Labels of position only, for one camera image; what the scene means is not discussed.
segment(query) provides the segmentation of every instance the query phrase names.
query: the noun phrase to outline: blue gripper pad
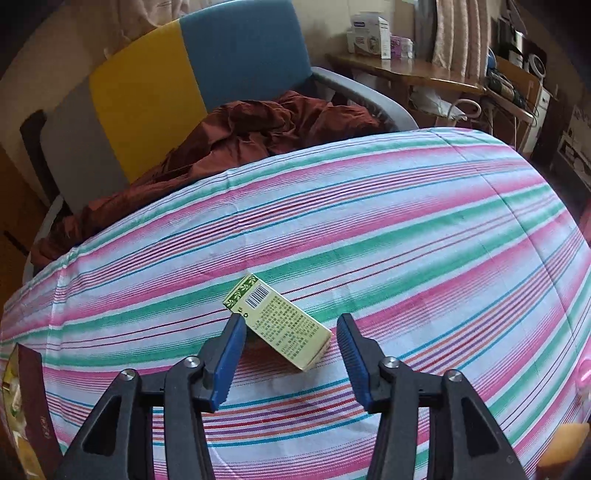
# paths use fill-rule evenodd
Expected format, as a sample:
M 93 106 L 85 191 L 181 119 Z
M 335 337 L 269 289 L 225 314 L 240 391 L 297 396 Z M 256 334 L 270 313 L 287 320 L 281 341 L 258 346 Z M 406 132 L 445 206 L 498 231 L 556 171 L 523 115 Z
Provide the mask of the blue gripper pad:
M 381 385 L 379 373 L 382 349 L 375 340 L 361 335 L 349 313 L 337 320 L 336 339 L 355 398 L 367 412 L 381 411 L 380 402 L 389 395 L 389 388 Z
M 241 315 L 233 314 L 222 334 L 215 339 L 216 352 L 210 359 L 206 359 L 205 370 L 207 373 L 205 373 L 203 383 L 204 387 L 210 390 L 210 396 L 203 398 L 203 400 L 209 403 L 207 410 L 211 413 L 215 412 L 228 397 L 245 340 L 246 322 Z

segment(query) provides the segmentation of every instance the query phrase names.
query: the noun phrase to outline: barcode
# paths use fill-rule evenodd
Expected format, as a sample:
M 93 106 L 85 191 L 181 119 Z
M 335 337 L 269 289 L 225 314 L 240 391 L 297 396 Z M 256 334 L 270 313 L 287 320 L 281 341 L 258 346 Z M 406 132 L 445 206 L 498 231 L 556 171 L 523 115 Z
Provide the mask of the barcode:
M 254 289 L 253 292 L 251 292 L 251 294 L 246 298 L 245 302 L 248 303 L 248 305 L 254 309 L 256 309 L 259 304 L 265 300 L 265 298 L 267 297 L 267 295 L 269 295 L 269 291 L 263 287 L 262 285 L 259 285 L 257 288 Z

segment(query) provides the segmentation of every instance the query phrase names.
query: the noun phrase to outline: yellow box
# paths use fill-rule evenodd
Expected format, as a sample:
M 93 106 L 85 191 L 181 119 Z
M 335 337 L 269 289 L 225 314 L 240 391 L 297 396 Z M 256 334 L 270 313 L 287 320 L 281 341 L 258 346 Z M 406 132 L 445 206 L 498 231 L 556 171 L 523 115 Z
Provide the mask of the yellow box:
M 256 275 L 241 279 L 223 304 L 241 314 L 253 332 L 300 370 L 312 367 L 330 344 L 328 328 Z

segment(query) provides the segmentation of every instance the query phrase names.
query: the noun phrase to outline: blue chair back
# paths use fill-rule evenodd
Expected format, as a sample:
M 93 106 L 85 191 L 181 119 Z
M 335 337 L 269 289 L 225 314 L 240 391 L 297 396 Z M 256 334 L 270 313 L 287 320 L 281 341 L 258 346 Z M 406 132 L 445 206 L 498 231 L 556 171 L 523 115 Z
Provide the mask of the blue chair back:
M 180 20 L 208 111 L 235 100 L 271 100 L 311 75 L 290 0 L 233 0 Z

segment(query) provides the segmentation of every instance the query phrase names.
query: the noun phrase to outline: metal screw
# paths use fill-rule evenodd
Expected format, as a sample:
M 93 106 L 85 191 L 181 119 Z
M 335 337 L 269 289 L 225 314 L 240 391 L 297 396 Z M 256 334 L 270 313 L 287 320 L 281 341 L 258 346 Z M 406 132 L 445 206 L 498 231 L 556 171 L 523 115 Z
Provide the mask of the metal screw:
M 400 366 L 400 360 L 394 356 L 385 356 L 382 358 L 382 365 L 386 368 L 398 368 Z
M 125 370 L 119 372 L 118 376 L 120 380 L 125 380 L 126 382 L 128 382 L 129 380 L 132 380 L 135 377 L 135 370 L 126 368 Z
M 447 377 L 452 382 L 461 382 L 463 375 L 461 372 L 457 370 L 450 370 L 449 372 L 447 372 Z
M 201 360 L 198 356 L 188 356 L 185 360 L 183 360 L 183 363 L 187 368 L 195 368 L 199 366 Z

